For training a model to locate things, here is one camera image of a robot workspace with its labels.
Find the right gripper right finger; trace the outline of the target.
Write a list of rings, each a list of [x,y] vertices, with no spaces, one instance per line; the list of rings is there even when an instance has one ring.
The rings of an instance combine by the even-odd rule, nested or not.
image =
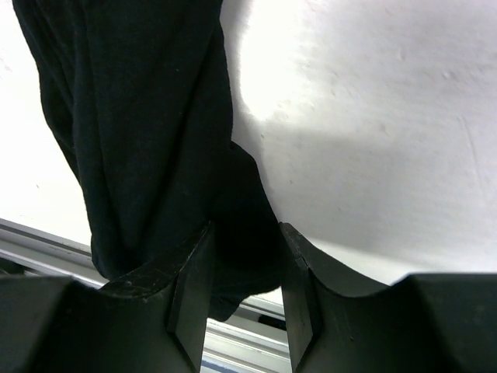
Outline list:
[[[496,276],[353,270],[283,223],[282,284],[295,372],[494,372]]]

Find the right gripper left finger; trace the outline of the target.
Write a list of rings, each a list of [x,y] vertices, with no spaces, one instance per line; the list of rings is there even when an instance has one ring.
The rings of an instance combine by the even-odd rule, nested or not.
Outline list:
[[[1,279],[3,372],[198,372],[214,226],[100,289],[67,277]]]

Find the black underwear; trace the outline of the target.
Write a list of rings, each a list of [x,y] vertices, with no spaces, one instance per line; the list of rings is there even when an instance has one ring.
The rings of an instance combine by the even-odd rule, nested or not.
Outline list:
[[[209,317],[280,286],[280,229],[231,139],[219,1],[16,1],[43,114],[82,188],[104,270],[170,254],[207,222]]]

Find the aluminium frame rail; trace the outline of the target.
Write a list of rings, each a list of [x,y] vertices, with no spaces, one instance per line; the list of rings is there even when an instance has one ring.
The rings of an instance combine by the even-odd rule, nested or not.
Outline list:
[[[100,289],[140,267],[139,263],[104,270],[89,246],[1,220],[1,258],[32,275],[69,276]],[[224,321],[207,319],[202,372],[290,372],[281,290],[253,295]]]

